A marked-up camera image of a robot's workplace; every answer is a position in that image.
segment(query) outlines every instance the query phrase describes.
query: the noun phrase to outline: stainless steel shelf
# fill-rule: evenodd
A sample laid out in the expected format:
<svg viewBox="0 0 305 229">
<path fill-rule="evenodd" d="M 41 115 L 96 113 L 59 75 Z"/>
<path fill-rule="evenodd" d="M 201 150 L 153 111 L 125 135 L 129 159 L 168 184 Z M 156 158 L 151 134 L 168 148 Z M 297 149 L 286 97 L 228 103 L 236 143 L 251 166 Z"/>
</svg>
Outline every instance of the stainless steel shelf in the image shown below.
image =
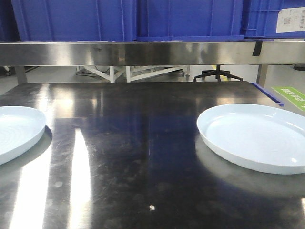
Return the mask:
<svg viewBox="0 0 305 229">
<path fill-rule="evenodd" d="M 305 41 L 242 42 L 20 42 L 0 43 L 0 65 L 201 65 L 305 63 Z"/>
</svg>

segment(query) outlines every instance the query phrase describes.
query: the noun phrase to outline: blue plastic crate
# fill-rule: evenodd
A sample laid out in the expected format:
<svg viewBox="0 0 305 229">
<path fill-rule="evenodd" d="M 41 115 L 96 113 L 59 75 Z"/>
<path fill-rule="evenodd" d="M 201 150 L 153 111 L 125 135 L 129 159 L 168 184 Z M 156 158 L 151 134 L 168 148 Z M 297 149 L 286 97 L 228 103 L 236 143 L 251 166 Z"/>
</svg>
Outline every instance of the blue plastic crate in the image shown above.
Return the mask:
<svg viewBox="0 0 305 229">
<path fill-rule="evenodd" d="M 240 40 L 243 0 L 139 0 L 140 41 Z"/>
<path fill-rule="evenodd" d="M 23 41 L 132 41 L 136 0 L 12 0 Z"/>
<path fill-rule="evenodd" d="M 305 9 L 300 7 L 305 7 L 304 0 L 244 0 L 242 34 L 246 38 L 305 38 Z M 304 31 L 295 31 L 297 27 Z"/>
<path fill-rule="evenodd" d="M 0 0 L 0 41 L 18 40 L 18 30 L 11 0 Z"/>
</svg>

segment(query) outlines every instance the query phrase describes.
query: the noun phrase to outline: label on crate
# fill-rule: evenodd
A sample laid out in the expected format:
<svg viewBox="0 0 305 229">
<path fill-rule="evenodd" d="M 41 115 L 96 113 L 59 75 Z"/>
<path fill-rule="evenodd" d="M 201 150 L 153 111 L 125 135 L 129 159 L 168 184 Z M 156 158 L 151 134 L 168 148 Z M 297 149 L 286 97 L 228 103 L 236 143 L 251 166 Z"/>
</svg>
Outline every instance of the label on crate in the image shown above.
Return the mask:
<svg viewBox="0 0 305 229">
<path fill-rule="evenodd" d="M 276 33 L 305 31 L 305 7 L 282 9 L 277 16 Z"/>
<path fill-rule="evenodd" d="M 293 87 L 272 87 L 272 89 L 292 102 L 297 108 L 305 111 L 305 94 Z"/>
</svg>

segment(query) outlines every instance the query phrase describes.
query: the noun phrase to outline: white plate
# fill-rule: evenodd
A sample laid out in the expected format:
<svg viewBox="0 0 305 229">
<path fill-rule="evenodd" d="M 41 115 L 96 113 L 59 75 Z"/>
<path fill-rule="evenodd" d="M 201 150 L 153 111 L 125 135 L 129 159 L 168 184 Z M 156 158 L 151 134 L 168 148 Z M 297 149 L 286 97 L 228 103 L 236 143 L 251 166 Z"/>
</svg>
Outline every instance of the white plate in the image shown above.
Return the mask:
<svg viewBox="0 0 305 229">
<path fill-rule="evenodd" d="M 200 114 L 203 141 L 239 166 L 273 174 L 305 172 L 305 117 L 254 104 L 227 104 Z"/>
<path fill-rule="evenodd" d="M 23 106 L 0 107 L 0 165 L 20 156 L 42 137 L 45 115 Z"/>
</svg>

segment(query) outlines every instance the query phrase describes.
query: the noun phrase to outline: white stand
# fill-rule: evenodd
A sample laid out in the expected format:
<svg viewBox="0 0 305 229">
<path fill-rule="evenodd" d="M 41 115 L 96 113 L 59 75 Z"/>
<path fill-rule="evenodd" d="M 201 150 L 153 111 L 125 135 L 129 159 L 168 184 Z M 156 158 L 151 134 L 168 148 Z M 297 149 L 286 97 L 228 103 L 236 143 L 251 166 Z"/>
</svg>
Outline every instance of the white stand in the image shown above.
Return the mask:
<svg viewBox="0 0 305 229">
<path fill-rule="evenodd" d="M 95 73 L 98 76 L 105 78 L 106 80 L 109 80 L 111 83 L 114 83 L 117 78 L 119 78 L 121 75 L 123 75 L 125 73 L 124 67 L 117 67 L 117 66 L 109 66 L 109 75 L 106 73 L 103 73 L 102 71 L 98 70 L 94 66 L 84 66 L 84 69 L 86 69 L 92 73 Z"/>
<path fill-rule="evenodd" d="M 179 65 L 179 66 L 164 66 L 164 67 L 170 67 L 167 69 L 162 70 L 155 70 L 155 68 L 161 67 L 161 66 L 143 66 L 143 67 L 137 67 L 137 66 L 126 66 L 126 80 L 128 83 L 135 81 L 135 80 L 141 80 L 150 78 L 156 75 L 164 74 L 164 73 L 170 73 L 177 70 L 183 70 L 185 72 L 185 75 L 190 75 L 190 66 L 189 65 Z M 150 73 L 143 73 L 143 74 L 135 74 L 136 72 L 144 71 L 150 69 Z"/>
</svg>

